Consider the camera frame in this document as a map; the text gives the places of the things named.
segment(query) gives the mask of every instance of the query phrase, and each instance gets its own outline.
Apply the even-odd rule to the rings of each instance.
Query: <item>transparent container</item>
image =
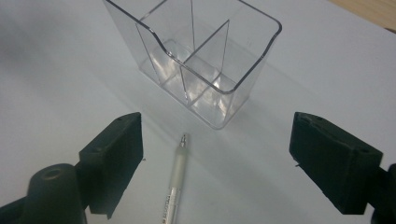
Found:
[[[139,69],[214,129],[248,98],[281,24],[240,0],[104,0]]]

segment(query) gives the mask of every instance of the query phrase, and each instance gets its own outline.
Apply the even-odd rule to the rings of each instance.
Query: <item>acrylic box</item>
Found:
[[[214,129],[248,98],[281,24],[239,0],[104,0],[139,69]]]

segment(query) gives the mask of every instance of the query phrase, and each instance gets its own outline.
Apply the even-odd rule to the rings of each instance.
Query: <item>wooden floor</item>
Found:
[[[396,30],[396,0],[330,0],[364,19]]]

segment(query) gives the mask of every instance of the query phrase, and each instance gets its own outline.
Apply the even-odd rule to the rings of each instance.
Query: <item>white pen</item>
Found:
[[[187,156],[187,135],[183,134],[180,145],[175,152],[171,181],[169,183],[169,193],[166,196],[165,209],[163,211],[163,224],[174,224],[175,222]]]

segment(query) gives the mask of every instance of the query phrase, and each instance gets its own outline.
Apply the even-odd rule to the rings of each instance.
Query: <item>white tabletop surface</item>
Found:
[[[174,150],[191,135],[178,223],[369,223],[343,216],[289,154],[295,111],[324,117],[396,162],[396,35],[331,4],[251,0],[279,19],[249,100],[214,131],[139,73],[102,1],[0,0],[0,205],[78,162],[113,119],[142,113],[146,161],[108,222],[161,223]]]

